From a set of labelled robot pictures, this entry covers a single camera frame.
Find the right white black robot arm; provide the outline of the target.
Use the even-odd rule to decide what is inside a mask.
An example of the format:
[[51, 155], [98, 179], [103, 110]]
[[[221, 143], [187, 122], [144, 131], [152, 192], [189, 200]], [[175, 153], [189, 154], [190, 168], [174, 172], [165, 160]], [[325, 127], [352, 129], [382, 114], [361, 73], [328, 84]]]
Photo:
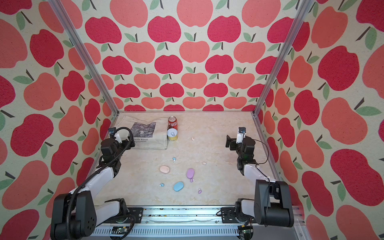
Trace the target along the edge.
[[226, 147], [238, 155], [238, 170], [255, 184], [254, 199], [238, 199], [231, 217], [240, 223], [254, 220], [259, 225], [290, 228], [294, 225], [294, 211], [289, 186], [271, 179], [259, 168], [254, 160], [256, 142], [245, 134], [226, 136]]

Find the purple earbud charging case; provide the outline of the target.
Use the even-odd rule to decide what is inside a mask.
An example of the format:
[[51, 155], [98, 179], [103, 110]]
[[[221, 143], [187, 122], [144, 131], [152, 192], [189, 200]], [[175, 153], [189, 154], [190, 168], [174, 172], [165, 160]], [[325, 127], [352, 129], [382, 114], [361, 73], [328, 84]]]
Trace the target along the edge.
[[193, 168], [189, 168], [189, 169], [187, 170], [187, 174], [186, 174], [186, 176], [187, 176], [188, 179], [193, 179], [194, 174], [195, 174], [195, 170], [194, 170]]

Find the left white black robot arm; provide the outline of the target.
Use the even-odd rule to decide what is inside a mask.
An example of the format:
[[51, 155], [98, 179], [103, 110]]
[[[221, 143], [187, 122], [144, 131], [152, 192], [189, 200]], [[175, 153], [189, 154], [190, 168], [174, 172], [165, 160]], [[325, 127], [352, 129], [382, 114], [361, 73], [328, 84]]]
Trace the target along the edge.
[[50, 237], [53, 240], [80, 240], [89, 237], [99, 225], [108, 221], [128, 223], [120, 239], [125, 238], [136, 223], [124, 199], [113, 199], [96, 207], [93, 198], [111, 181], [121, 167], [121, 156], [133, 148], [133, 137], [118, 142], [114, 138], [102, 141], [98, 169], [77, 188], [54, 199]]

